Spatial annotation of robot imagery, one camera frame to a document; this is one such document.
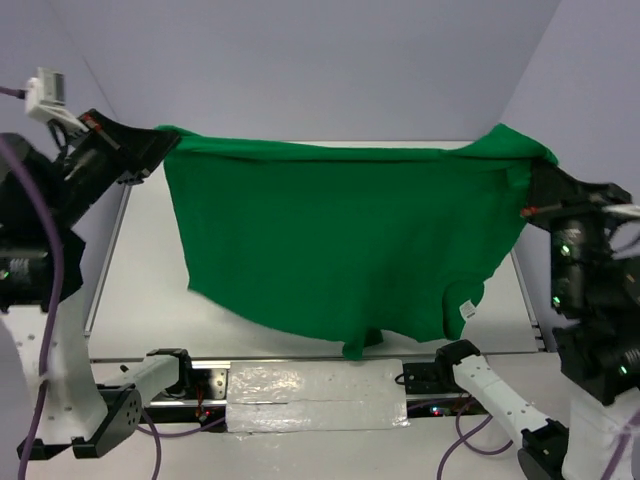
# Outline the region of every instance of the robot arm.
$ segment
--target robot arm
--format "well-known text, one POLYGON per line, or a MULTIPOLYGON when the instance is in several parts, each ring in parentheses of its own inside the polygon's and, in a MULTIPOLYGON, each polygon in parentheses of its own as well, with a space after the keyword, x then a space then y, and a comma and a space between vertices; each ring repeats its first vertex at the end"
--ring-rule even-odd
POLYGON ((548 163, 532 166, 522 216, 550 233, 551 303, 577 320, 553 332, 572 382, 570 431, 521 398, 466 340, 441 348, 432 366, 405 365, 404 377, 417 388, 437 384, 474 396, 519 448, 529 480, 631 478, 625 447, 629 428, 640 426, 640 257, 614 258, 609 244, 622 224, 638 220, 630 202, 617 185, 580 182, 548 163))
MULTIPOLYGON (((72 447, 78 458, 100 457, 128 438, 140 412, 158 393, 188 386, 191 361, 184 350, 148 354, 134 369, 96 385, 82 315, 80 260, 84 242, 71 230, 115 182, 141 183, 177 145, 175 132, 127 127, 90 110, 79 118, 64 108, 64 77, 39 69, 26 89, 27 114, 62 133, 61 155, 51 162, 23 137, 2 133, 29 172, 56 224, 64 252, 64 282, 48 356, 46 397, 29 459, 48 459, 72 447), (75 147, 67 155, 69 148, 75 147)), ((36 405, 38 370, 51 302, 50 246, 29 197, 13 172, 0 178, 0 310, 13 337, 36 405)), ((23 445, 19 447, 23 454, 23 445)))

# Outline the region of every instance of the cable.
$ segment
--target cable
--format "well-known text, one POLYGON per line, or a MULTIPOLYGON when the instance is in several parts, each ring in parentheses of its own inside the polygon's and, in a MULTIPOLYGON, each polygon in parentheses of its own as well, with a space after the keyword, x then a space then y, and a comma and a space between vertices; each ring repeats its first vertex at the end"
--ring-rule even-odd
POLYGON ((10 97, 18 98, 20 100, 24 100, 25 98, 27 98, 27 91, 18 88, 0 87, 0 93, 3 95, 9 95, 10 97))
POLYGON ((156 464, 153 467, 151 480, 157 480, 158 475, 160 475, 160 467, 162 466, 162 442, 160 442, 160 432, 158 432, 155 423, 153 423, 153 420, 151 420, 151 417, 144 409, 142 409, 142 418, 144 418, 144 421, 149 425, 149 429, 151 430, 149 433, 153 436, 156 443, 156 464))
MULTIPOLYGON (((467 404, 458 412, 458 415, 456 417, 462 417, 462 413, 465 411, 466 408, 471 406, 474 401, 475 400, 470 400, 469 402, 467 402, 467 404)), ((461 438, 456 440, 453 443, 453 445, 451 445, 447 449, 447 451, 442 456, 442 459, 440 460, 440 464, 438 465, 438 471, 436 473, 436 480, 442 480, 442 474, 444 473, 444 466, 446 465, 447 460, 449 460, 449 457, 453 454, 453 452, 455 452, 456 449, 460 445, 463 445, 467 440, 469 440, 476 433, 478 433, 480 430, 482 430, 484 427, 486 427, 492 419, 493 419, 493 417, 491 415, 489 415, 487 418, 485 418, 482 421, 482 423, 480 425, 478 425, 477 427, 475 427, 474 429, 469 431, 469 433, 467 433, 466 435, 463 435, 461 438)))
MULTIPOLYGON (((640 410, 636 412, 636 414, 631 417, 631 420, 627 422, 625 429, 633 429, 634 427, 640 426, 640 410)), ((611 460, 609 460, 609 464, 607 468, 605 468, 602 473, 601 480, 610 480, 613 477, 622 457, 624 456, 624 452, 629 446, 629 442, 631 441, 630 433, 623 433, 618 436, 618 445, 616 449, 613 451, 613 455, 611 455, 611 460)))
MULTIPOLYGON (((216 425, 220 425, 221 423, 224 423, 224 421, 225 421, 225 417, 222 417, 222 418, 214 420, 213 422, 208 423, 207 425, 204 425, 202 427, 194 428, 193 430, 186 430, 184 432, 177 432, 177 433, 162 433, 162 432, 158 432, 158 436, 160 438, 183 438, 183 437, 188 437, 189 435, 193 435, 194 433, 206 432, 210 428, 213 428, 216 425)), ((144 433, 145 435, 154 435, 154 433, 152 431, 149 431, 146 428, 143 428, 143 427, 140 427, 140 426, 138 426, 138 428, 136 430, 138 430, 141 433, 144 433)))
POLYGON ((42 228, 49 241, 51 256, 53 260, 53 286, 51 288, 51 297, 49 299, 49 311, 45 322, 44 334, 42 336, 42 345, 40 347, 40 356, 38 358, 38 374, 42 378, 42 383, 38 389, 36 406, 33 412, 33 418, 29 427, 29 432, 25 440, 22 457, 20 458, 20 468, 18 470, 18 479, 24 480, 27 475, 27 465, 31 457, 33 443, 38 432, 40 417, 44 410, 44 403, 47 394, 49 382, 45 378, 49 371, 49 350, 51 349, 51 338, 53 337, 53 329, 55 327, 56 314, 58 312, 58 304, 60 303, 60 295, 62 293, 62 284, 64 281, 64 251, 62 240, 58 234, 49 207, 42 197, 38 186, 29 174, 27 168, 22 164, 18 156, 15 154, 9 144, 0 136, 0 155, 2 155, 13 171, 13 174, 22 185, 29 200, 33 204, 33 208, 38 214, 42 228))
MULTIPOLYGON (((464 407, 462 407, 460 412, 458 412, 458 415, 456 415, 456 432, 458 432, 458 437, 460 439, 463 439, 465 437, 465 434, 462 433, 462 428, 460 427, 460 419, 462 418, 462 412, 466 411, 471 406, 472 403, 473 401, 467 402, 467 404, 464 407)), ((472 452, 478 453, 480 455, 485 455, 485 456, 500 455, 501 453, 504 453, 507 450, 509 450, 513 445, 513 441, 509 440, 504 446, 498 448, 497 450, 482 450, 480 448, 474 447, 467 440, 464 440, 463 443, 472 452)))

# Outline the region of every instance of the white wall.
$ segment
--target white wall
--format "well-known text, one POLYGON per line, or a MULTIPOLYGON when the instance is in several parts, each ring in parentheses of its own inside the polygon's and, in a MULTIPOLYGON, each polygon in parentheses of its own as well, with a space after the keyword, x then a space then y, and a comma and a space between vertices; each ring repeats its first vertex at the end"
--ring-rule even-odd
MULTIPOLYGON (((502 121, 549 146, 563 169, 640 196, 640 2, 562 0, 502 121)), ((549 235, 517 247, 547 339, 564 323, 549 306, 549 235)))
MULTIPOLYGON (((69 108, 80 114, 95 107, 113 117, 100 88, 80 52, 43 0, 4 2, 0 15, 0 85, 22 87, 38 66, 50 66, 67 74, 69 108)), ((25 136, 36 148, 54 156, 56 148, 45 126, 26 118, 24 103, 0 96, 0 132, 25 136)), ((105 256, 108 235, 122 195, 112 189, 87 214, 77 232, 88 242, 83 273, 88 290, 95 288, 105 256)), ((0 326, 0 478, 17 473, 15 448, 27 432, 30 408, 17 353, 4 327, 0 326)))
POLYGON ((50 0, 123 122, 285 140, 469 140, 559 0, 50 0))

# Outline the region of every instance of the clothing tag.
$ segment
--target clothing tag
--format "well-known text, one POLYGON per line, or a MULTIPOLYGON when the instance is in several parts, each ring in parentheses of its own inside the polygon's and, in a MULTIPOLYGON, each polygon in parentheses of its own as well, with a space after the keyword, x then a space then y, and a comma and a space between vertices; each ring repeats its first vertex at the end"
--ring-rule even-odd
POLYGON ((460 305, 460 315, 464 318, 465 321, 469 320, 476 314, 476 306, 471 302, 471 300, 467 300, 462 305, 460 305))

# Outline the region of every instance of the black bracket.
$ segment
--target black bracket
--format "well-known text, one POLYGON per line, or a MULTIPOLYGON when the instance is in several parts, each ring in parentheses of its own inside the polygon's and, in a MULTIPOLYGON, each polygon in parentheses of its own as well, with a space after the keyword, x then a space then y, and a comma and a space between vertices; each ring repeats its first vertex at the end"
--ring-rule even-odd
POLYGON ((183 348, 159 348, 147 353, 147 357, 154 357, 156 355, 170 355, 178 359, 178 382, 165 389, 169 394, 179 394, 183 390, 191 387, 193 364, 187 350, 183 348))
POLYGON ((569 446, 569 430, 547 419, 547 425, 532 432, 522 431, 518 462, 527 480, 563 480, 562 463, 569 446))
MULTIPOLYGON (((76 458, 100 458, 113 450, 135 432, 142 412, 140 392, 133 385, 106 387, 98 385, 98 390, 107 405, 104 418, 93 437, 85 440, 74 438, 67 445, 46 445, 36 439, 29 460, 49 460, 69 447, 76 458)), ((24 441, 18 446, 18 456, 22 458, 24 441)))
POLYGON ((480 355, 480 350, 469 340, 450 343, 438 349, 435 362, 405 363, 396 383, 404 385, 407 394, 463 393, 453 377, 453 366, 472 355, 480 355))

